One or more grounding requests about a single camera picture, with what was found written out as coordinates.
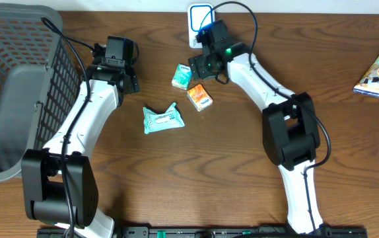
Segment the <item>teal tissue pack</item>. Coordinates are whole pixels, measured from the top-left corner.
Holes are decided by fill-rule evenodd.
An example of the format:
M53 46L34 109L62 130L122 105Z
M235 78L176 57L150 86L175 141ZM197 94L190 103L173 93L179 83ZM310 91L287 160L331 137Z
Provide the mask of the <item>teal tissue pack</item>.
M191 82L191 68L186 65L178 64L172 78L172 86L187 90Z

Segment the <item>orange tissue pack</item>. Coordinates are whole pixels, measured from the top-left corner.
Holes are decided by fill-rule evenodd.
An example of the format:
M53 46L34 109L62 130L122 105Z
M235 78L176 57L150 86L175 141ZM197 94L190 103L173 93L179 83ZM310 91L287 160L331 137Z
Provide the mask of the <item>orange tissue pack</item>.
M212 105L213 99L207 93L202 84L198 84L187 91L187 96L198 112Z

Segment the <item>teal wet wipes pack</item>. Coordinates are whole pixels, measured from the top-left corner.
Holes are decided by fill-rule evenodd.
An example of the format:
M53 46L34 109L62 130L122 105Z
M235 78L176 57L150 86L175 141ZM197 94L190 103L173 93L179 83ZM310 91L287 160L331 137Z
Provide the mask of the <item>teal wet wipes pack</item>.
M173 128L183 128L185 126L175 102L173 102L163 114L157 114L146 107L143 108L143 114L145 134Z

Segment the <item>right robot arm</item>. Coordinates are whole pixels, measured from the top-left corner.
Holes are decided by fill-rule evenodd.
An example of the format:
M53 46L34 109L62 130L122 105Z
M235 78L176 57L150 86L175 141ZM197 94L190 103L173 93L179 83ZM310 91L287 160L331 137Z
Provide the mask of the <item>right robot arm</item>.
M225 73L261 110L262 142L283 178L289 227L298 234L317 233L323 224L314 186L320 137L311 97L278 83L247 45L232 39L222 20L200 28L194 40L203 49L189 59L194 77Z

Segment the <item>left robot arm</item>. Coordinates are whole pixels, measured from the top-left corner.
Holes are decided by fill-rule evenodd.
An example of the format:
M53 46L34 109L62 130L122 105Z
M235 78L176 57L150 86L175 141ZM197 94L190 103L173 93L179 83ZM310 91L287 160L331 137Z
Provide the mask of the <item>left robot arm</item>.
M65 121L42 149L21 159L26 216L63 228L64 237L113 237L115 221L98 207L90 157L111 113L125 95L139 92L136 42L109 36L92 54Z

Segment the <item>white barcode scanner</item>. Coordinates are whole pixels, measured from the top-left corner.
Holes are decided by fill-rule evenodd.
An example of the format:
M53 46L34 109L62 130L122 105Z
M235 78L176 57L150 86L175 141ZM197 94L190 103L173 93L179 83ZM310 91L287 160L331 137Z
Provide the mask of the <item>white barcode scanner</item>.
M196 40L199 30L215 21L215 12L212 4L196 3L188 7L188 38L189 46L193 49L202 49L202 44Z

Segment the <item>grey plastic mesh basket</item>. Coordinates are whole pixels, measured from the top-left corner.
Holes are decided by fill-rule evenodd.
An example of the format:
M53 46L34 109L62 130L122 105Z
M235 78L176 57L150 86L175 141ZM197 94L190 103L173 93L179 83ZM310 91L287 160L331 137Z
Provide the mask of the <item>grey plastic mesh basket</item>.
M28 149L41 149L73 107L81 80L72 53L42 18L41 5L0 3L0 182L20 176Z

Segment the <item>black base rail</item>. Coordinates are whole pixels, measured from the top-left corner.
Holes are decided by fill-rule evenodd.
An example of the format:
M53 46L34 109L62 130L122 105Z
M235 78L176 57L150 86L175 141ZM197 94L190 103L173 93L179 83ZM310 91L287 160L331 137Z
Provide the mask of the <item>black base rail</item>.
M116 238L231 238L231 237L326 237L367 238L365 228L340 228L322 225L309 234L297 234L289 227L265 225L259 228L149 228L122 227L113 234Z

